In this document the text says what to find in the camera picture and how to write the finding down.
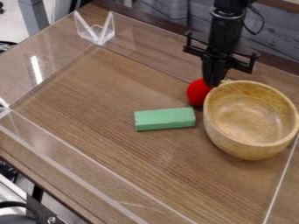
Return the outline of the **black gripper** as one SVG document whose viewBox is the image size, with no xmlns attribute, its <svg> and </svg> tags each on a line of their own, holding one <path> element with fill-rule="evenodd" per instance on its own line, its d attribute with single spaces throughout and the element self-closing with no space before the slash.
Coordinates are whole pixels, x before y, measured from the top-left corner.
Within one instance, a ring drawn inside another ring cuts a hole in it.
<svg viewBox="0 0 299 224">
<path fill-rule="evenodd" d="M 224 52 L 210 47 L 208 34 L 200 31 L 188 31 L 186 38 L 184 51 L 202 58 L 204 80 L 209 87 L 217 87 L 221 84 L 230 69 L 237 69 L 248 74 L 253 73 L 261 53 L 244 40 L 229 52 Z"/>
</svg>

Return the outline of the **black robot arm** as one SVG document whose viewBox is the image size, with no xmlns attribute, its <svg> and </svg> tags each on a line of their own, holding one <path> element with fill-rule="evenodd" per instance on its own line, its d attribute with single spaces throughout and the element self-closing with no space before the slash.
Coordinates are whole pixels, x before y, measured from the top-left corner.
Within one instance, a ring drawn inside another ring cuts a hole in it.
<svg viewBox="0 0 299 224">
<path fill-rule="evenodd" d="M 184 51 L 202 60 L 202 77 L 206 85 L 216 88 L 230 69 L 253 73 L 260 53 L 242 41 L 242 30 L 248 29 L 245 20 L 248 9 L 257 0 L 216 0 L 210 10 L 210 34 L 198 31 L 186 33 L 188 43 Z"/>
</svg>

